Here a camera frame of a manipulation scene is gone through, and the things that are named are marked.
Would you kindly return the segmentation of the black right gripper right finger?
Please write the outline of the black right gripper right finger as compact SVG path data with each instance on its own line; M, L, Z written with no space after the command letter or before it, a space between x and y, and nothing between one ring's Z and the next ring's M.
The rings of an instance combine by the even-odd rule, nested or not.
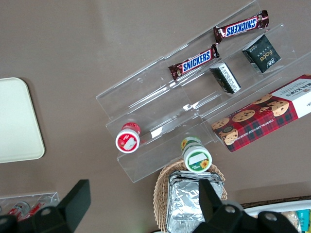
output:
M195 233L256 233L257 220L249 216L243 207L229 200L220 200L206 180L199 181L199 204L205 221Z

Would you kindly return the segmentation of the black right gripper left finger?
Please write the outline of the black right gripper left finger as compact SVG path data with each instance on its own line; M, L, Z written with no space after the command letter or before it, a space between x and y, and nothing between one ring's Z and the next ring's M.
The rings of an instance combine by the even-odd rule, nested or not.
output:
M18 223L20 233L73 233L91 204L90 182L79 180L56 205L41 207L33 216Z

